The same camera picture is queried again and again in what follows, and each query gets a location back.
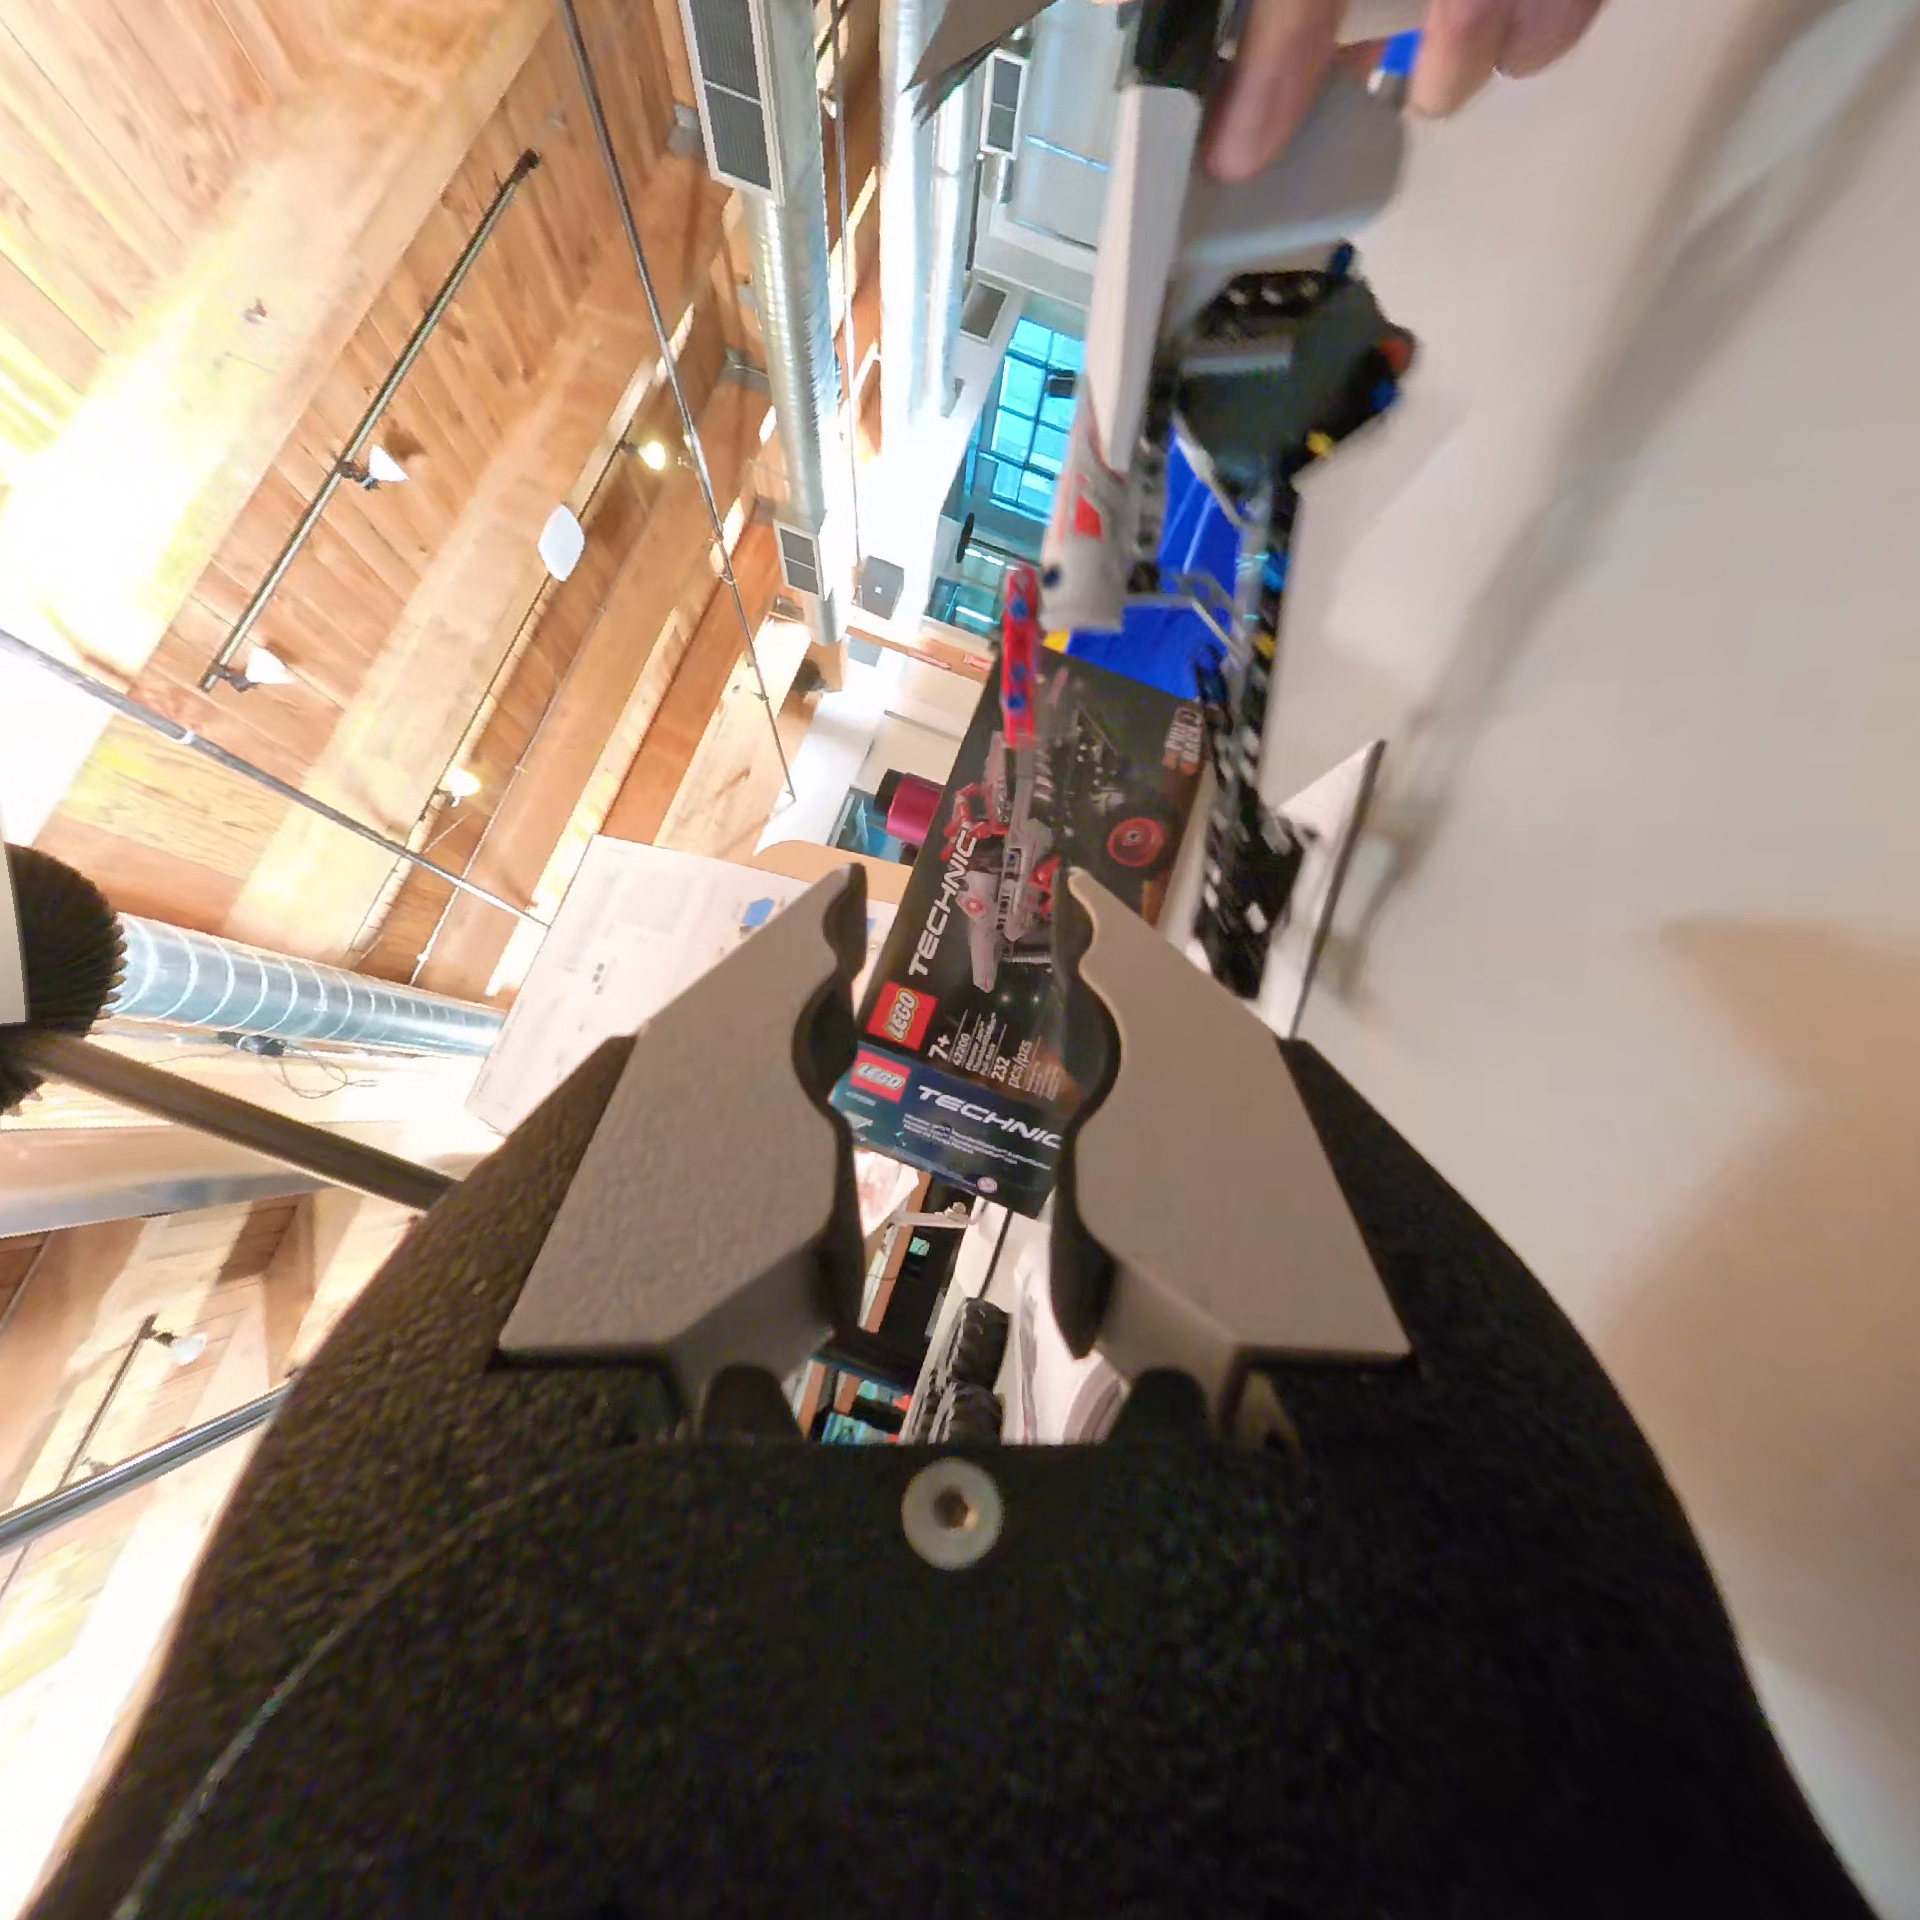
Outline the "thin metal pole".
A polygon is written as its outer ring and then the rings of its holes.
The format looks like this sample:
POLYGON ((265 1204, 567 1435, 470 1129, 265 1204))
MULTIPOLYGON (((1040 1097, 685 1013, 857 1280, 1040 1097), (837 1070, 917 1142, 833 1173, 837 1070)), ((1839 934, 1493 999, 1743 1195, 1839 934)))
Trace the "thin metal pole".
POLYGON ((7 1510, 3 1514, 3 1552, 30 1547, 39 1537, 65 1524, 222 1451, 228 1443, 265 1427, 280 1411, 293 1390, 295 1380, 288 1380, 88 1478, 7 1510))

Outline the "white ventilation duct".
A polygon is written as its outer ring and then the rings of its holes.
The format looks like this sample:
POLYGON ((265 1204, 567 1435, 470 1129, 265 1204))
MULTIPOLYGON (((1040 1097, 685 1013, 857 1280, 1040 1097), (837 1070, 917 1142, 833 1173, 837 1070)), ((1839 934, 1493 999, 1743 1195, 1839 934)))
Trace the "white ventilation duct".
POLYGON ((915 71, 944 3, 882 2, 880 57, 880 426, 897 506, 941 498, 954 452, 954 350, 977 191, 981 82, 920 115, 915 71))

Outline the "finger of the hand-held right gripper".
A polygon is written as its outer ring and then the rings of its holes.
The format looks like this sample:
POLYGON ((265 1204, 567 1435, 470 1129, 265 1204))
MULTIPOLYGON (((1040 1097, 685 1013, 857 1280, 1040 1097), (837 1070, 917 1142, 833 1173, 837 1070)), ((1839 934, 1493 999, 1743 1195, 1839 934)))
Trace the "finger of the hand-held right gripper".
POLYGON ((1335 70, 1284 152, 1225 181, 1199 170, 1185 212, 1185 285, 1302 271, 1358 235, 1395 195, 1406 129, 1384 89, 1335 70))
POLYGON ((1131 82, 1117 94, 1081 379, 1101 452, 1141 439, 1202 118, 1185 87, 1131 82))

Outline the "dark toy truck box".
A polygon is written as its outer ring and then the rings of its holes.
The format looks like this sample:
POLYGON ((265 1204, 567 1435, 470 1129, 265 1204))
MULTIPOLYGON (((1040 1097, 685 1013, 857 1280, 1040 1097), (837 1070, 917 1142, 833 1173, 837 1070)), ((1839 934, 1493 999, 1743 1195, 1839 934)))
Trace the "dark toy truck box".
POLYGON ((1045 650, 1035 741, 991 674, 857 1008, 833 1091, 858 1146, 1038 1216, 1091 1090, 1055 966, 1068 881, 1156 923, 1202 775, 1204 708, 1045 650))

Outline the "white instruction booklet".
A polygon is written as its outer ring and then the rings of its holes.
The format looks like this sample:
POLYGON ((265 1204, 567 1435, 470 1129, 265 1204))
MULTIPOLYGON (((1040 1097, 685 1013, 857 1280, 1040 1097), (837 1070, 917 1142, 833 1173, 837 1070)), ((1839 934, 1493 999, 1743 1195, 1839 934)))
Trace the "white instruction booklet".
MULTIPOLYGON (((1280 804, 1280 815, 1307 842, 1307 857, 1248 1006, 1284 1040, 1300 1028, 1384 753, 1387 741, 1371 739, 1280 804)), ((1113 1426, 1125 1398, 1114 1368, 1101 1355, 1072 1355, 1053 1320, 1048 1236, 1045 1220, 1010 1225, 982 1287, 985 1301, 1010 1315, 995 1387, 1005 1403, 1003 1434, 1013 1442, 1097 1438, 1113 1426)))

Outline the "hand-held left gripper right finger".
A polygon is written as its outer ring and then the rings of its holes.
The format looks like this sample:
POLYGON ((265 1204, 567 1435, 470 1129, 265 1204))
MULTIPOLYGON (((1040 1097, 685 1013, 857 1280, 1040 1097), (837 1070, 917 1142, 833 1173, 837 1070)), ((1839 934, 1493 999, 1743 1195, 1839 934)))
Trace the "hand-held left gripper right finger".
POLYGON ((1126 1380, 1397 1365, 1412 1340, 1280 1037, 1087 871, 1057 911, 1089 1091, 1051 1216, 1055 1323, 1126 1380))

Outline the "printed instruction poster board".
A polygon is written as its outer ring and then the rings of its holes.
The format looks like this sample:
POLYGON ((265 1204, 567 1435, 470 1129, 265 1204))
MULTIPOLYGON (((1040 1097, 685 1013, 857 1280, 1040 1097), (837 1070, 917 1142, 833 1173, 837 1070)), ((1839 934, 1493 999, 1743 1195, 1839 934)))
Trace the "printed instruction poster board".
POLYGON ((665 1016, 666 1100, 700 1125, 724 1125, 795 1061, 795 1019, 808 996, 857 979, 837 937, 778 932, 772 958, 737 962, 811 881, 598 834, 523 979, 468 1112, 514 1134, 604 1043, 665 1016), (805 958, 816 947, 818 962, 805 958))

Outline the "blue tinted window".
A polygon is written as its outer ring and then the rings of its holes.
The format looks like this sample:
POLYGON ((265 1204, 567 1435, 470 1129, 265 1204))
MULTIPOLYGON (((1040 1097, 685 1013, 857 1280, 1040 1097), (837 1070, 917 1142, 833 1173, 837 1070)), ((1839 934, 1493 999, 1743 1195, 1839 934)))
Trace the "blue tinted window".
POLYGON ((943 507, 932 620, 996 635, 1010 572, 1040 566, 1082 367, 1074 327, 1017 320, 943 507))

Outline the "silver ventilation duct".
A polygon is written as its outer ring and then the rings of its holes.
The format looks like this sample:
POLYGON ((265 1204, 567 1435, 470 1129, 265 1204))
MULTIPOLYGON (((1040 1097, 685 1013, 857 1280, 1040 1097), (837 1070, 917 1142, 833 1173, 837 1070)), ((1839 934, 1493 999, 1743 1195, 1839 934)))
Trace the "silver ventilation duct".
POLYGON ((792 592, 835 607, 852 569, 852 461, 833 326, 814 6, 681 10, 709 172, 745 206, 784 474, 781 561, 792 592))
POLYGON ((202 930, 136 915, 118 930, 122 969, 107 1008, 118 1019, 454 1057, 486 1056, 506 1022, 490 1006, 202 930))

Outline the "toy brick truck chassis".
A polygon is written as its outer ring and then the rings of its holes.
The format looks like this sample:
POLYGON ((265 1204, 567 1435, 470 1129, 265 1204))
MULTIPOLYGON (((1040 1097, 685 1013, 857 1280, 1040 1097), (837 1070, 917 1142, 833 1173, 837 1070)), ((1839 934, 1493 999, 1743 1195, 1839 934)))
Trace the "toy brick truck chassis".
MULTIPOLYGON (((1209 727, 1212 809, 1192 919, 1212 975, 1243 999, 1260 993, 1307 857, 1304 836, 1264 792, 1300 480, 1395 407, 1416 353, 1414 333, 1384 316, 1354 247, 1341 243, 1302 269, 1229 282, 1166 332, 1136 445, 1102 449, 1129 474, 1141 511, 1143 561, 1126 605, 1159 585, 1174 441, 1243 523, 1229 651, 1195 697, 1209 727)), ((1037 731, 1045 639, 1118 638, 1123 628, 1048 632, 1043 564, 1010 573, 1003 605, 1003 708, 1010 738, 1026 739, 1037 731)))

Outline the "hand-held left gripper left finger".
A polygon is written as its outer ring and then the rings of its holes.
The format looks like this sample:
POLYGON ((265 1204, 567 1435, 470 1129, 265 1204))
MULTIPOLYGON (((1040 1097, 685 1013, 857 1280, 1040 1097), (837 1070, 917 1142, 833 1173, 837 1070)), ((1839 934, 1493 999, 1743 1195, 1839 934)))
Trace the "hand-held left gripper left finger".
POLYGON ((869 886, 838 863, 638 1026, 497 1338, 513 1365, 786 1380, 858 1321, 852 1129, 869 886))

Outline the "dark metal pole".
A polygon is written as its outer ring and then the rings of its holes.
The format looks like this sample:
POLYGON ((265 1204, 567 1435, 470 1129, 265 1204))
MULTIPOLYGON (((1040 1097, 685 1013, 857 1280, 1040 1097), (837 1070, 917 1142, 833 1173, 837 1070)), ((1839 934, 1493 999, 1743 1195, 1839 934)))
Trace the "dark metal pole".
POLYGON ((61 1082, 193 1134, 222 1140, 277 1164, 397 1204, 432 1209, 459 1179, 298 1116, 282 1116, 228 1091, 199 1086, 65 1032, 26 1029, 4 1042, 4 1067, 30 1082, 61 1082))

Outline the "blue storage bin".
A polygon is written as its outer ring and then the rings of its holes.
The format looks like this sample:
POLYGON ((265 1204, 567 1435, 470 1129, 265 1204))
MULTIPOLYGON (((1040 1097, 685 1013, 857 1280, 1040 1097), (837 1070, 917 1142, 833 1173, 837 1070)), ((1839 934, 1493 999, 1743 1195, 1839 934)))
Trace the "blue storage bin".
POLYGON ((1141 686, 1197 700, 1202 679, 1226 663, 1244 535, 1180 441, 1168 449, 1164 480, 1159 585, 1129 604, 1111 666, 1141 686))

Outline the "person's right hand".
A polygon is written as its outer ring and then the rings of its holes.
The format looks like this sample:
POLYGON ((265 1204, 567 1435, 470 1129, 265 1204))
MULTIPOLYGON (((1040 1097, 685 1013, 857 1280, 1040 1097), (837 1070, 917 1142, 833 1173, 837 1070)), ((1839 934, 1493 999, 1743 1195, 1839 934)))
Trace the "person's right hand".
POLYGON ((1421 33, 1405 106, 1444 119, 1493 79, 1528 79, 1563 60, 1602 11, 1600 2, 1254 2, 1248 3, 1204 141, 1210 179, 1252 179, 1284 154, 1345 57, 1397 32, 1421 33))

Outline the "grey toy panel red sticker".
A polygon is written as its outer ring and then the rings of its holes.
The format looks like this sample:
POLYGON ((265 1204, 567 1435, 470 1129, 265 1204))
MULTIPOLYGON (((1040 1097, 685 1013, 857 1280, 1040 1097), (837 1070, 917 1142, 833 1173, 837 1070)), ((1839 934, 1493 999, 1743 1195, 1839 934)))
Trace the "grey toy panel red sticker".
POLYGON ((1120 630, 1141 564, 1134 482, 1106 461, 1093 397, 1081 393, 1043 542, 1043 628, 1120 630))

